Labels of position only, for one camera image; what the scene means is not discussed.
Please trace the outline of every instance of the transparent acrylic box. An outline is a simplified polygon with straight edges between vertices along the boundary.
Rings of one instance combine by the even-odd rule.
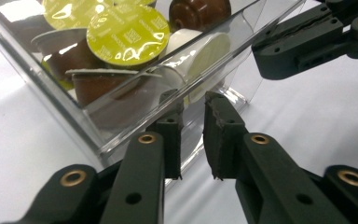
[[[123,158],[126,144],[133,134],[143,131],[176,104],[185,102],[181,155],[183,168],[202,150],[203,93],[221,92],[238,110],[243,110],[253,97],[261,77],[236,74],[238,66],[251,53],[250,46],[255,38],[272,29],[276,23],[303,3],[301,0],[282,0],[279,1],[280,7],[277,8],[275,15],[266,15],[263,14],[263,8],[275,1],[230,0],[232,15],[229,18],[149,64],[138,73],[131,74],[120,85],[92,103],[82,106],[41,63],[40,52],[32,49],[30,41],[35,36],[48,32],[40,28],[42,25],[38,26],[41,23],[46,25],[46,21],[41,17],[43,10],[31,11],[29,17],[23,17],[20,15],[23,12],[16,11],[14,7],[9,13],[3,10],[4,6],[7,8],[11,3],[42,6],[41,2],[0,0],[0,45],[17,66],[26,71],[24,79],[29,80],[30,85],[35,85],[49,98],[106,166]],[[170,3],[169,0],[158,0],[156,3],[156,9],[167,20]],[[13,20],[13,16],[22,18]],[[185,56],[188,61],[194,60],[197,54],[192,52],[204,46],[204,43],[209,43],[211,36],[216,34],[224,34],[229,42],[228,48],[218,59],[205,59],[209,63],[196,69],[196,76],[187,77],[187,74],[178,73],[174,71],[174,67],[169,67],[178,60],[183,61]],[[211,50],[219,49],[219,43],[213,43]],[[213,54],[206,53],[202,56],[208,57]],[[248,81],[247,78],[255,78],[256,80],[252,80],[255,87],[246,93],[232,90],[230,82],[234,76],[243,76],[241,80],[244,82]],[[170,90],[176,91],[168,99],[160,102],[159,96]]]

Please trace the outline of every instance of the brass ring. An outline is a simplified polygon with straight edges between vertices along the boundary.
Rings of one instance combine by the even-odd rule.
[[[60,183],[64,187],[73,187],[83,182],[83,180],[86,179],[86,176],[87,176],[86,172],[82,170],[73,170],[63,175],[61,177]]]
[[[338,172],[338,177],[344,182],[358,187],[358,174],[354,171],[341,170]]]
[[[143,144],[150,144],[156,141],[156,136],[153,134],[144,134],[138,138],[138,141]]]
[[[269,139],[266,136],[261,135],[261,134],[252,135],[251,139],[252,139],[252,141],[254,141],[260,145],[266,145],[269,143]]]

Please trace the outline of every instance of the brass screw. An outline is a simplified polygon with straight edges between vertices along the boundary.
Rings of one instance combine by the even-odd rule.
[[[260,145],[266,145],[269,143],[269,139],[261,134],[255,134],[251,137],[252,141]]]
[[[63,175],[60,183],[64,187],[73,187],[83,182],[86,179],[86,176],[86,172],[82,170],[73,170]]]
[[[153,134],[144,134],[138,138],[138,141],[143,144],[150,144],[156,141],[156,136]]]
[[[338,172],[338,177],[347,184],[358,187],[358,174],[354,171],[341,170]]]

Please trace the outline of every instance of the white surface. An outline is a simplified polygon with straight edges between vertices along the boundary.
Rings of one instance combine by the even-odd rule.
[[[246,87],[241,74],[256,71],[250,57],[234,90]],[[99,167],[52,113],[0,54],[0,222],[20,218],[63,166]],[[263,80],[242,116],[249,131],[271,135],[318,175],[332,164],[358,168],[358,61],[341,57],[286,80]],[[167,193],[165,223],[245,223],[234,182],[213,180],[199,157]]]

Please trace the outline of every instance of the clear plastic container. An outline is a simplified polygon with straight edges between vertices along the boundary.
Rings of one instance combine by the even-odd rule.
[[[252,99],[261,77],[236,74],[237,67],[251,53],[250,46],[255,38],[272,29],[277,22],[303,4],[301,0],[282,0],[279,1],[280,8],[277,8],[275,15],[266,15],[263,14],[263,7],[275,1],[230,0],[230,16],[214,21],[206,28],[202,27],[198,35],[185,43],[176,43],[177,46],[168,54],[158,52],[159,56],[152,58],[150,62],[130,68],[117,68],[106,63],[95,65],[94,59],[91,66],[86,66],[89,61],[80,62],[78,59],[89,56],[80,57],[80,53],[75,52],[75,56],[69,56],[69,59],[59,58],[58,62],[63,63],[63,67],[74,59],[74,64],[79,66],[71,67],[69,71],[64,68],[62,76],[56,76],[54,74],[57,72],[54,72],[51,64],[47,64],[46,59],[47,56],[52,57],[53,53],[42,53],[34,39],[48,33],[44,38],[51,42],[51,33],[71,30],[69,35],[59,36],[53,43],[73,41],[72,37],[67,36],[88,34],[90,28],[78,24],[88,23],[84,21],[85,18],[91,20],[92,17],[86,11],[81,14],[85,16],[79,22],[73,22],[77,20],[76,14],[73,14],[71,21],[60,21],[60,24],[54,23],[53,26],[49,21],[51,15],[48,13],[52,9],[47,5],[48,2],[54,1],[0,0],[0,45],[26,72],[24,78],[49,98],[105,165],[123,158],[126,143],[133,134],[143,131],[176,104],[184,102],[183,167],[202,149],[203,94],[206,91],[221,92],[238,110],[243,110],[247,101]],[[67,1],[73,8],[82,8],[76,5],[80,2],[83,1]],[[113,1],[90,2],[97,4],[96,8],[113,7]],[[171,28],[170,5],[173,2],[176,1],[158,0],[152,6],[153,10],[167,20]],[[138,41],[136,31],[129,30],[126,34],[130,41]],[[74,43],[76,48],[58,50],[58,54],[61,54],[59,56],[80,46],[79,41]],[[254,83],[253,87],[247,92],[231,89],[234,76],[243,76],[244,82]],[[81,88],[90,86],[94,87],[90,90],[94,95],[86,103],[81,103],[78,99]],[[164,102],[160,102],[159,96],[170,90],[176,91]]]

